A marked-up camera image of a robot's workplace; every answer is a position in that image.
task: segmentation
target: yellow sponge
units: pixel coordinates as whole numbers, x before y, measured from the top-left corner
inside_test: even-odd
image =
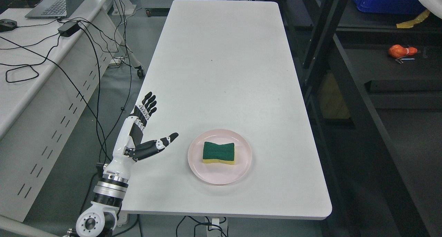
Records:
[[[203,163],[225,163],[235,164],[235,144],[215,144],[212,142],[204,142],[202,151]]]

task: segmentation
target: computer mouse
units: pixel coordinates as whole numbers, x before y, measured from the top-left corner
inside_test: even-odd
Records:
[[[12,31],[17,28],[17,21],[13,21],[11,19],[0,19],[0,32]]]

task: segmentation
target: gray floor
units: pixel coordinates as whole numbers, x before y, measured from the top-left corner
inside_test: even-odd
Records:
[[[140,9],[128,19],[127,43],[136,54],[140,62],[148,68],[156,43],[161,34],[166,17],[147,18],[145,11]],[[112,129],[124,105],[129,91],[131,76],[128,67],[107,69],[102,78],[99,121],[107,134]],[[117,134],[124,118],[133,107],[142,85],[136,73],[132,71],[131,94],[127,104],[128,110],[123,113],[115,130],[107,139],[107,149],[112,152]],[[90,99],[91,105],[96,105],[98,91]],[[24,223],[44,231],[62,236],[65,231],[75,226],[79,210],[83,202],[90,177],[96,172],[95,163],[98,161],[99,143],[95,133],[95,119],[86,109],[74,128],[54,168],[49,174],[33,207]],[[86,207],[92,193],[89,194]],[[144,236],[170,237],[175,235],[175,228],[182,216],[142,215],[141,222]],[[117,227],[115,233],[130,226],[136,216],[129,217],[129,223]],[[180,237],[193,236],[194,223],[186,219],[180,226]],[[230,218],[230,236],[322,236],[319,223],[316,221],[275,220]],[[138,237],[138,226],[122,234],[122,237]],[[197,236],[204,236],[204,227],[197,228]],[[16,237],[18,235],[0,229],[2,237]]]

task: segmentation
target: robotic hand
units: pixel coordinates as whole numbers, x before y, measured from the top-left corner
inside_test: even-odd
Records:
[[[94,188],[92,206],[77,220],[76,231],[70,229],[68,236],[110,237],[117,224],[119,211],[131,177],[131,166],[142,159],[163,151],[178,133],[159,140],[141,143],[143,130],[156,111],[156,97],[149,92],[140,104],[136,104],[120,130],[112,153],[113,160],[104,166],[103,177]]]

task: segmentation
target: yellow tape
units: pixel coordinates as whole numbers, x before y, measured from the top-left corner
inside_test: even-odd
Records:
[[[426,18],[428,18],[429,15],[430,11],[426,9],[424,12],[419,14],[415,19],[403,23],[397,23],[396,27],[399,29],[412,28],[415,24],[422,23]]]

